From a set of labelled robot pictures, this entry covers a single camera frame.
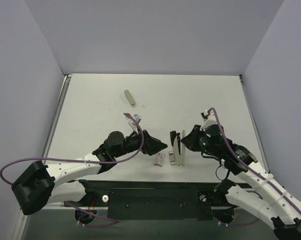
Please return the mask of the large black beige stapler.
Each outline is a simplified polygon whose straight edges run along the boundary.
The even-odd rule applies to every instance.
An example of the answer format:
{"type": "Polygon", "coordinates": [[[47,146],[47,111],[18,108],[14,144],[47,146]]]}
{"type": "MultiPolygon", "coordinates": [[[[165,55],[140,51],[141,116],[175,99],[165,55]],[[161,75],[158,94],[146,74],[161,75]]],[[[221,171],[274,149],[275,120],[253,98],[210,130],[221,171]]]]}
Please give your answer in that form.
{"type": "Polygon", "coordinates": [[[170,143],[175,156],[176,166],[184,167],[186,165],[186,146],[181,143],[181,139],[185,136],[186,131],[184,129],[181,133],[175,130],[170,132],[170,143]]]}

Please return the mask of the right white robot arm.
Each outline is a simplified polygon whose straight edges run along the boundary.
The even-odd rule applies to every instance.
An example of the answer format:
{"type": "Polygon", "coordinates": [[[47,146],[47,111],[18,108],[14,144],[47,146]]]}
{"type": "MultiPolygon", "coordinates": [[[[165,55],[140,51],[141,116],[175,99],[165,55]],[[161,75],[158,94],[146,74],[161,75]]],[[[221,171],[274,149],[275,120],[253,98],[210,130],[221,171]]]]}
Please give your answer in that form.
{"type": "Polygon", "coordinates": [[[214,200],[242,208],[267,224],[279,240],[301,240],[301,201],[293,197],[245,147],[226,138],[217,124],[202,128],[195,125],[181,139],[192,152],[200,152],[219,161],[220,166],[251,186],[253,195],[229,179],[214,191],[214,200]]]}

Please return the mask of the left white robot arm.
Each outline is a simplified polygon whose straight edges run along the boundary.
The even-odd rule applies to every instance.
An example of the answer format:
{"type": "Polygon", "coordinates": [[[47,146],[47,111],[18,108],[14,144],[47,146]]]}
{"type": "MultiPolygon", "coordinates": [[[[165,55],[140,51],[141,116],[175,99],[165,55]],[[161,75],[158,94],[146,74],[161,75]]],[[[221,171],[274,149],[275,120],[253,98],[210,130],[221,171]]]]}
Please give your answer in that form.
{"type": "Polygon", "coordinates": [[[88,175],[98,175],[116,165],[116,159],[129,153],[142,152],[153,156],[168,146],[161,140],[142,133],[124,136],[120,131],[111,132],[107,139],[92,153],[71,162],[43,164],[33,162],[12,184],[11,189],[24,215],[41,210],[58,186],[88,175]]]}

